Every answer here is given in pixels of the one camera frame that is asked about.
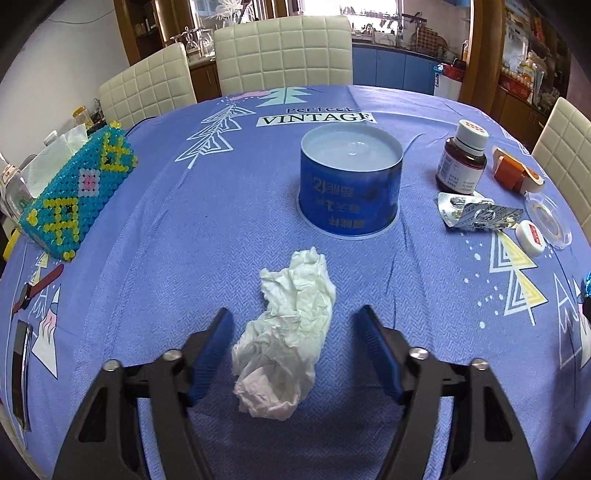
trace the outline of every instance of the phone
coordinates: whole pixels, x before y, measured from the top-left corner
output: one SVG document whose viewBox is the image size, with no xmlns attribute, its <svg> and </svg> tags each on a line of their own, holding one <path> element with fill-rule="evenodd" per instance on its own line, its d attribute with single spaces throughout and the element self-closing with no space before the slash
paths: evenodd
<svg viewBox="0 0 591 480">
<path fill-rule="evenodd" d="M 27 408 L 27 372 L 32 334 L 31 324 L 19 320 L 12 352 L 12 413 L 21 428 L 28 431 L 31 425 Z"/>
</svg>

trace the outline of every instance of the chair backrest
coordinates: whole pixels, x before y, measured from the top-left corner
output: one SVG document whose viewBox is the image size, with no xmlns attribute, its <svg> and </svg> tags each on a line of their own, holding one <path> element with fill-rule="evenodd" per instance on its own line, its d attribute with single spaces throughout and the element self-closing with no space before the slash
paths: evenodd
<svg viewBox="0 0 591 480">
<path fill-rule="evenodd" d="M 222 95 L 306 85 L 351 85 L 347 17 L 286 17 L 213 34 Z"/>
<path fill-rule="evenodd" d="M 591 242 L 591 122 L 559 98 L 532 153 Z"/>
<path fill-rule="evenodd" d="M 107 123 L 117 120 L 122 128 L 197 103 L 184 45 L 139 61 L 101 85 L 99 95 Z"/>
</svg>

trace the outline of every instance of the red label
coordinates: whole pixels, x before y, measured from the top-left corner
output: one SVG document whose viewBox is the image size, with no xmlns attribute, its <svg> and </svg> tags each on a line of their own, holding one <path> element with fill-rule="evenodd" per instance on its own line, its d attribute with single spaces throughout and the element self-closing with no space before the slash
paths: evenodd
<svg viewBox="0 0 591 480">
<path fill-rule="evenodd" d="M 542 246 L 542 242 L 540 242 L 540 237 L 538 236 L 538 231 L 534 225 L 530 223 L 530 230 L 531 234 L 534 236 L 534 242 L 537 243 L 539 246 Z"/>
</svg>

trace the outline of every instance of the medicine bottle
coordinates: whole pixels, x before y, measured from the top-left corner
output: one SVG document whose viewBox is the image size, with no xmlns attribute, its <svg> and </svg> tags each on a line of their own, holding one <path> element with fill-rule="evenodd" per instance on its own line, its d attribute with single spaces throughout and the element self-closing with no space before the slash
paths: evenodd
<svg viewBox="0 0 591 480">
<path fill-rule="evenodd" d="M 488 133 L 480 125 L 460 120 L 455 137 L 445 141 L 437 168 L 437 186 L 443 192 L 471 195 L 486 167 Z"/>
</svg>

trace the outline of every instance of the metal screw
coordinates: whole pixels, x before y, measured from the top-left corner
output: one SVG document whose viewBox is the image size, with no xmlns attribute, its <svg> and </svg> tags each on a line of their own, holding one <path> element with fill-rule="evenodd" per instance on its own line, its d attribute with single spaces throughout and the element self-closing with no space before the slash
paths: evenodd
<svg viewBox="0 0 591 480">
<path fill-rule="evenodd" d="M 429 352 L 419 346 L 412 347 L 408 353 L 417 360 L 425 360 L 429 356 Z"/>
<path fill-rule="evenodd" d="M 475 358 L 472 360 L 471 366 L 477 368 L 478 370 L 487 370 L 488 362 L 483 358 Z"/>
<path fill-rule="evenodd" d="M 164 354 L 162 355 L 162 358 L 164 358 L 167 362 L 172 362 L 173 360 L 178 360 L 179 358 L 181 358 L 183 356 L 183 353 L 181 350 L 166 350 L 164 352 Z"/>
<path fill-rule="evenodd" d="M 107 360 L 103 364 L 103 370 L 106 370 L 108 372 L 113 372 L 113 371 L 117 370 L 120 366 L 121 366 L 121 364 L 119 363 L 118 360 Z"/>
</svg>

